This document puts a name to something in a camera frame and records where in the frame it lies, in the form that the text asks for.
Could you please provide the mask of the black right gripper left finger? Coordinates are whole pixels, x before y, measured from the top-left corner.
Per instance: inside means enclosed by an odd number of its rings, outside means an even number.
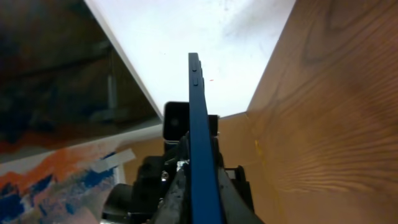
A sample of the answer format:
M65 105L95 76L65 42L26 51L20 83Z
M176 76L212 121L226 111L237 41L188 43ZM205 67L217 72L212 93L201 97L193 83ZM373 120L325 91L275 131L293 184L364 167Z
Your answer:
M150 224L187 224L189 222L189 196L187 176L184 165L186 161L178 161L176 175L165 197L149 220Z

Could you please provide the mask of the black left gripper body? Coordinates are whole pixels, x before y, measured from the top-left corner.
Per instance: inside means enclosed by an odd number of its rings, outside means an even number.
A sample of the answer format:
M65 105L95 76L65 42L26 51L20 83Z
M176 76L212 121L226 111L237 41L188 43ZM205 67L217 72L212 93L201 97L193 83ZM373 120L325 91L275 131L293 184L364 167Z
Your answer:
M218 138L213 137L211 142L218 179L218 169L226 167L219 150ZM187 162L187 165L184 165L184 171L187 176L190 203L188 223L193 223L190 193L190 143L180 141L170 147L166 146L166 149L163 156L149 156L144 159L133 185L118 184L112 189L103 207L102 223L149 223L175 178L178 161ZM221 210L223 223L226 223L222 203Z

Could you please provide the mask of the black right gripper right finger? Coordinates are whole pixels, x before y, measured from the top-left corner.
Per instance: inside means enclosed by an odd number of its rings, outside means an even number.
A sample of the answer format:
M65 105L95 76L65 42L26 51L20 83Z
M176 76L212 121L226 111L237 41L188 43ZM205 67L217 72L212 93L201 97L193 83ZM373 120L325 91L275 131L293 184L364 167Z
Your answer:
M227 224L264 224L254 212L250 183L242 166L220 167L218 182Z

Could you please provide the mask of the blue Galaxy smartphone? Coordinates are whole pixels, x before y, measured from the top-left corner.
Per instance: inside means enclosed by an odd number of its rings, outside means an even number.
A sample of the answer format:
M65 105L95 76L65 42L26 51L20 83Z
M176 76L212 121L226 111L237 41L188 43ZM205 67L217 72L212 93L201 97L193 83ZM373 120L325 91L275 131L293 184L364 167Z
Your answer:
M204 79L197 53L188 55L188 73L192 222L222 224L223 212L212 150Z

